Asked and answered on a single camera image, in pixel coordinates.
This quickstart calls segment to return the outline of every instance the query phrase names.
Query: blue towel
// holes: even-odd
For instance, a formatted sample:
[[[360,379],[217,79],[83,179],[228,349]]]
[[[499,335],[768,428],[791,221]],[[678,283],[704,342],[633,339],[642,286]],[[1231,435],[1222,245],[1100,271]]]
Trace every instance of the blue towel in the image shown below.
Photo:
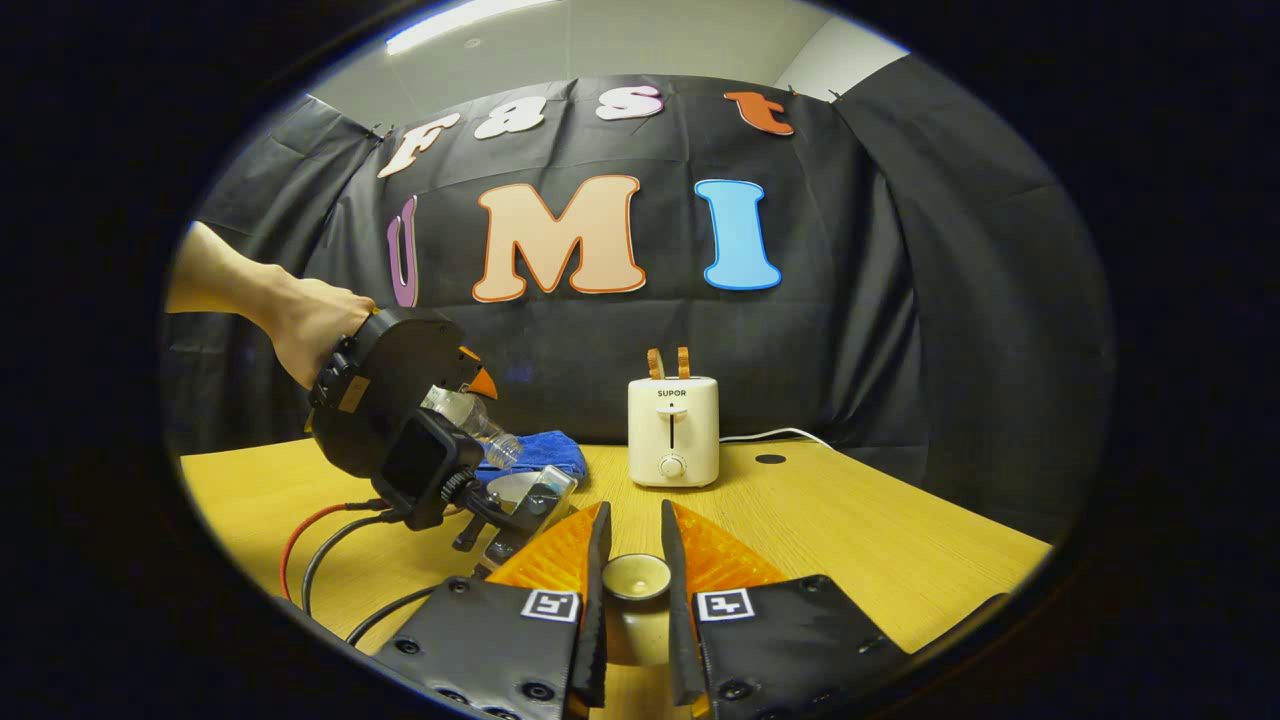
[[[476,468],[476,478],[488,483],[494,478],[512,473],[536,471],[548,465],[556,465],[564,474],[576,478],[579,482],[586,478],[586,459],[582,457],[582,450],[564,433],[552,430],[549,433],[525,436],[520,438],[520,443],[525,446],[525,450],[515,465],[506,470],[499,470],[489,462],[481,462]]]

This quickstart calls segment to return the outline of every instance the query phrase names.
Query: toaster knob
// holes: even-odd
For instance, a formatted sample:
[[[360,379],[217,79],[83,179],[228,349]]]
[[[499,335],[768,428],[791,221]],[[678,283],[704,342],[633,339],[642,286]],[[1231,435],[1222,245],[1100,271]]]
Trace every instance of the toaster knob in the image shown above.
[[[658,471],[671,480],[684,477],[685,461],[678,455],[668,455],[658,461]]]

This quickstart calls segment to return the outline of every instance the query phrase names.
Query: wooden table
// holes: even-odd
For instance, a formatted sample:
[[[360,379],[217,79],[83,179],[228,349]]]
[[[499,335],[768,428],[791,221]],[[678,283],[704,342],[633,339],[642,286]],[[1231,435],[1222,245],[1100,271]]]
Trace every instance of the wooden table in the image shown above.
[[[662,556],[660,502],[700,512],[788,577],[829,575],[902,650],[914,652],[988,597],[1018,587],[1050,546],[987,520],[812,441],[726,445],[707,488],[644,488],[627,479],[626,447],[585,446],[589,479],[573,505],[613,506],[613,553]],[[777,454],[781,464],[755,456]],[[280,550],[316,510],[376,496],[367,480],[330,465],[311,439],[182,459],[192,497],[227,552],[256,583],[280,594]],[[297,601],[316,547],[361,514],[335,512],[298,541],[289,564]],[[351,534],[316,577],[316,620],[346,637],[383,605],[448,575],[470,575],[495,532],[467,553],[451,547],[468,514],[410,532],[372,525]],[[419,603],[369,632],[372,653]],[[672,708],[667,666],[611,665],[609,707],[593,720],[689,717]]]

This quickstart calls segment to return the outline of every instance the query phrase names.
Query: plastic bottle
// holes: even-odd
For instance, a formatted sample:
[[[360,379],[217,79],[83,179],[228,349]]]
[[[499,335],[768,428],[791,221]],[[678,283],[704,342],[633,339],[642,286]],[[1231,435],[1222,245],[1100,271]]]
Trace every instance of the plastic bottle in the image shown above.
[[[462,432],[475,438],[484,447],[484,459],[499,470],[515,465],[525,450],[516,436],[489,419],[484,401],[470,392],[453,392],[433,386],[422,401],[422,407],[444,415]]]

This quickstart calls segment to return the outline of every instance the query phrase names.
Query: human hand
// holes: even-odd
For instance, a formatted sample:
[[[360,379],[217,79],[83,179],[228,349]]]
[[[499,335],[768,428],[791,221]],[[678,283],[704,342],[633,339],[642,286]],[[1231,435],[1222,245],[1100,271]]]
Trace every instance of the human hand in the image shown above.
[[[271,338],[280,365],[298,384],[311,389],[338,338],[356,334],[376,305],[370,297],[324,281],[287,277],[278,284],[261,327]]]

